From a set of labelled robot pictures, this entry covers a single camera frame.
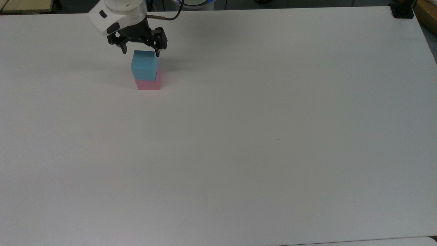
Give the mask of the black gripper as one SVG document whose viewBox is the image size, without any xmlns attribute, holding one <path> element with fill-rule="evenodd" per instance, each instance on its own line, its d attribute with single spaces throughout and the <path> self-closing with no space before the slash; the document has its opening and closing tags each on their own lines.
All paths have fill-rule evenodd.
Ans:
<svg viewBox="0 0 437 246">
<path fill-rule="evenodd" d="M 114 23 L 107 28 L 107 34 L 108 43 L 121 48 L 123 54 L 127 53 L 128 42 L 143 43 L 153 48 L 156 57 L 160 57 L 161 50 L 167 49 L 168 39 L 164 28 L 151 29 L 146 18 L 125 28 L 121 28 L 119 23 Z"/>
</svg>

